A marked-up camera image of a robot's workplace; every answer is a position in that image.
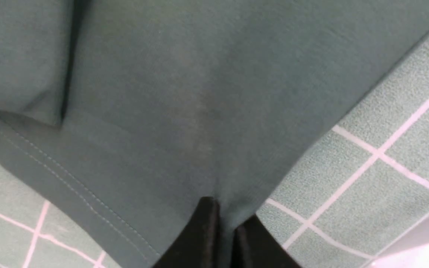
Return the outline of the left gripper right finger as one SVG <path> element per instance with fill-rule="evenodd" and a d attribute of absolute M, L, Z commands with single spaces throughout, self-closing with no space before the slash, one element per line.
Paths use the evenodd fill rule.
<path fill-rule="evenodd" d="M 299 268 L 300 265 L 274 239 L 257 215 L 235 229 L 234 268 Z"/>

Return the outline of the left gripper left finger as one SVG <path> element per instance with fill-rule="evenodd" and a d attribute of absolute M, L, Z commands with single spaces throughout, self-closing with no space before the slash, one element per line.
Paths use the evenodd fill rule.
<path fill-rule="evenodd" d="M 202 197 L 177 239 L 154 268 L 214 268 L 219 237 L 219 204 Z"/>

